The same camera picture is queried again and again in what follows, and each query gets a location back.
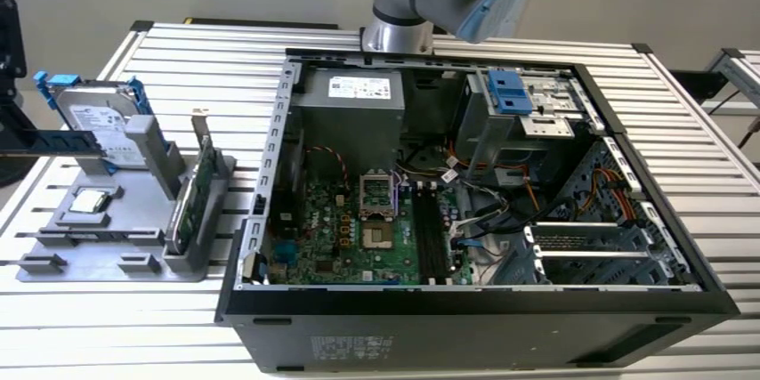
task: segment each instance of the ram slot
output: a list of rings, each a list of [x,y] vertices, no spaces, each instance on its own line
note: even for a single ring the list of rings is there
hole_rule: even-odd
[[[414,237],[417,239],[421,283],[444,284],[449,277],[448,256],[442,242],[442,223],[433,189],[418,188],[412,196]]]

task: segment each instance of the slotted metal table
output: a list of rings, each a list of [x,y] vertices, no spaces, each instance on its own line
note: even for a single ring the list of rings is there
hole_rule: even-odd
[[[760,177],[654,55],[626,44],[492,39],[469,45],[448,36],[437,36],[434,46],[440,55],[588,66],[742,314],[622,370],[369,376],[760,378]],[[250,206],[288,47],[357,50],[358,36],[184,24],[153,24],[128,33],[98,78],[138,77],[166,138],[189,152],[197,149],[190,111],[206,109],[213,141],[237,158],[209,276],[192,284],[20,283],[17,267],[0,267],[0,367],[14,369],[0,373],[4,378],[264,376],[233,330],[216,327],[212,319],[232,233]],[[46,224],[77,173],[70,158],[36,163],[0,212],[0,259],[17,259],[30,249],[29,236]]]

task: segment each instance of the white label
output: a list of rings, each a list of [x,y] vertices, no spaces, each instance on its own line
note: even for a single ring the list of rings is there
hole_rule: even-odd
[[[449,156],[449,158],[446,159],[446,165],[449,166],[449,168],[453,168],[458,164],[460,160],[456,158],[456,156]]]
[[[390,100],[390,79],[336,76],[330,78],[328,96],[330,98]]]
[[[92,131],[105,152],[104,159],[116,166],[145,166],[136,143],[124,135],[124,117],[108,107],[72,105],[70,114],[82,131]]]
[[[449,183],[453,181],[453,179],[456,177],[458,177],[460,175],[457,174],[457,172],[454,170],[449,170],[446,171],[446,173],[440,177],[440,179],[442,180],[442,182]]]

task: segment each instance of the power supply label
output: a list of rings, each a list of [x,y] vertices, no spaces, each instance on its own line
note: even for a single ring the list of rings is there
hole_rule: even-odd
[[[105,152],[105,160],[116,166],[145,166],[136,143],[124,134],[125,121],[121,114],[108,108],[70,105],[69,112],[82,131],[92,131]]]
[[[390,100],[390,79],[377,77],[332,77],[328,97]]]
[[[386,360],[393,336],[312,336],[316,360]]]

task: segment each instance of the motherboard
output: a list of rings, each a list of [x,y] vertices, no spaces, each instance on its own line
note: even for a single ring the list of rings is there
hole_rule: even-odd
[[[269,280],[293,285],[426,285],[421,277],[417,237],[418,215],[413,185],[393,188],[393,201],[385,197],[381,180],[366,180],[368,191],[345,192],[334,182],[309,181],[305,186],[302,224],[296,240],[278,240],[273,248]],[[434,192],[440,235],[434,248],[444,256],[444,269],[452,284],[472,284],[465,254],[449,254],[444,231],[458,217],[453,188]],[[390,206],[389,211],[366,216],[362,206]]]

